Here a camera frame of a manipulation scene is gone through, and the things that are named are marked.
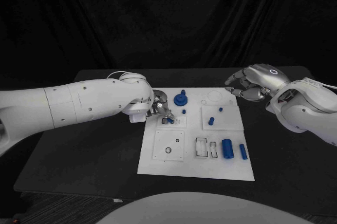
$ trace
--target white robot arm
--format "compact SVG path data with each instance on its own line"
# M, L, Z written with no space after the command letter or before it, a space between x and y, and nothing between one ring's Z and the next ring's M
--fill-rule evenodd
M153 90L146 77L136 73L126 73L120 79L0 91L0 155L35 133L120 112L130 115L131 123L144 122L154 114L175 120L166 94Z
M255 64L238 71L227 80L229 85L241 80L247 90L227 90L250 101L273 99L267 110L277 115L283 125L297 133L311 131L327 143L337 145L337 95L309 78L290 81L286 74L271 65Z

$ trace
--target table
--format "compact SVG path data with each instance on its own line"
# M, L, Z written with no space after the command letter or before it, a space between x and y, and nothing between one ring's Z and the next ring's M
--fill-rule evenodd
M301 66L280 67L291 80L313 78ZM239 68L130 70L153 87L222 87ZM77 81L114 70L82 70ZM137 174L144 123L118 114L44 133L16 191L137 200L193 191L238 197L284 211L337 215L337 147L311 132L294 133L264 102L238 99L255 182Z

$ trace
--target blue object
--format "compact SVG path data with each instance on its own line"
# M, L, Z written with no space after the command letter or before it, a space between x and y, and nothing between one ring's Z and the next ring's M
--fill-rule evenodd
M209 119L209 125L214 125L214 123L215 123L215 118L211 117L211 119Z
M241 155L242 155L242 159L248 160L247 149L245 149L245 145L242 145L242 144L241 144Z
M175 97L175 104L178 106L185 106L188 103L188 96L186 96L186 92L185 90L182 90L182 94L179 94L176 97Z
M224 158L234 158L234 147L232 147L232 141L224 140Z

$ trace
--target white board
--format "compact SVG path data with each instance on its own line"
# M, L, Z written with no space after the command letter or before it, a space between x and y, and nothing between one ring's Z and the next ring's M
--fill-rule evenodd
M154 89L167 94L169 108L178 118L175 124L163 124L162 115L147 119L139 174L254 181L237 97L225 88ZM175 104L173 99L182 89L186 90L189 102L180 107ZM212 126L209 125L211 117L215 117ZM180 139L180 143L176 142L178 133L183 133L183 144ZM203 146L198 145L198 138L206 138L208 157L198 157L196 149ZM231 159L224 158L224 139L232 140L235 157ZM247 148L248 160L242 159L241 144ZM176 149L176 154L172 154L173 148L170 153L165 152L169 145Z

